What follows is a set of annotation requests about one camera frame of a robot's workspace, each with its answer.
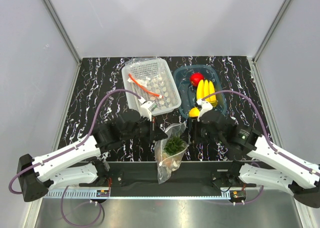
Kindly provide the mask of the yellow toy lemon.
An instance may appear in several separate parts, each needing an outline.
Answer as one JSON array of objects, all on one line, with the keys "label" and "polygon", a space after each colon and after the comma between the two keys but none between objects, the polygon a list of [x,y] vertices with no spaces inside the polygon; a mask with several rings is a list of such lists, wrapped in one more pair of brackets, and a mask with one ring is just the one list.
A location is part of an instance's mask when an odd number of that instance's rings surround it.
[{"label": "yellow toy lemon", "polygon": [[197,107],[193,107],[190,109],[188,116],[190,118],[197,118],[200,114],[200,110]]}]

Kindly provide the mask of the orange toy pineapple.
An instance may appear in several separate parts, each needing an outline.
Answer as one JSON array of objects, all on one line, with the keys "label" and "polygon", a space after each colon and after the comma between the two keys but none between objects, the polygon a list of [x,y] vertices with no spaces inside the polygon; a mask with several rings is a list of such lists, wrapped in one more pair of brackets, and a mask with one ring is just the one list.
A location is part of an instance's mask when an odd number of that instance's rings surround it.
[{"label": "orange toy pineapple", "polygon": [[189,144],[178,136],[169,138],[162,152],[162,164],[167,168],[177,170],[188,146]]}]

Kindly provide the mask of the clear dotted zip bag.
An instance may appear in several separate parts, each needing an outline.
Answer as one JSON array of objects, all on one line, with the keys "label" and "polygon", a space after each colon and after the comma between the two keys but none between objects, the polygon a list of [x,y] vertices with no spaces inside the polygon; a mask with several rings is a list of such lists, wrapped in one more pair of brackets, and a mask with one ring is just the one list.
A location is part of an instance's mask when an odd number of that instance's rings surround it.
[{"label": "clear dotted zip bag", "polygon": [[163,184],[170,179],[172,172],[178,170],[182,163],[189,143],[182,135],[187,130],[187,123],[173,123],[165,129],[167,138],[159,140],[154,145],[155,161],[157,163],[157,181]]}]

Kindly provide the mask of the red toy apple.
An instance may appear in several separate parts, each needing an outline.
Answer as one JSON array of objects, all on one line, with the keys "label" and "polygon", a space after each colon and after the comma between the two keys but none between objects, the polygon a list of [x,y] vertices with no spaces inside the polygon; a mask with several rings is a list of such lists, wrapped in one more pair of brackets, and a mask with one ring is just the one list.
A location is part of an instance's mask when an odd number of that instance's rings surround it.
[{"label": "red toy apple", "polygon": [[189,81],[194,87],[197,87],[199,82],[203,79],[204,76],[200,72],[196,72],[190,76]]}]

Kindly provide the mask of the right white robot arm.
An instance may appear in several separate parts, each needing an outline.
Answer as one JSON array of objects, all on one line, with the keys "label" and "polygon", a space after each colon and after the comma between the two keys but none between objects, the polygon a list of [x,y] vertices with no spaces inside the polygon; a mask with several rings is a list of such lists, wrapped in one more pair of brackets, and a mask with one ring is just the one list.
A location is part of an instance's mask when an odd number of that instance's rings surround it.
[{"label": "right white robot arm", "polygon": [[232,163],[217,178],[219,188],[255,184],[283,191],[308,207],[319,208],[318,164],[298,158],[258,130],[235,124],[215,110],[200,114],[194,108],[189,112],[187,124],[193,143],[220,141],[227,148]]}]

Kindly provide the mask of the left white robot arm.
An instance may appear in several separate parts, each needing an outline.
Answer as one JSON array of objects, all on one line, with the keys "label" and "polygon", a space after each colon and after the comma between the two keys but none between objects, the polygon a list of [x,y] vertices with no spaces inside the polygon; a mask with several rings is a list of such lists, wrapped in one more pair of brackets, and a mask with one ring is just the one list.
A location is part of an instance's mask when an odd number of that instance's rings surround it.
[{"label": "left white robot arm", "polygon": [[75,143],[42,156],[22,155],[18,160],[17,179],[23,200],[33,202],[49,190],[70,185],[103,186],[108,181],[108,170],[102,162],[74,165],[116,150],[130,140],[141,139],[151,144],[167,137],[156,124],[155,117],[143,117],[129,109]]}]

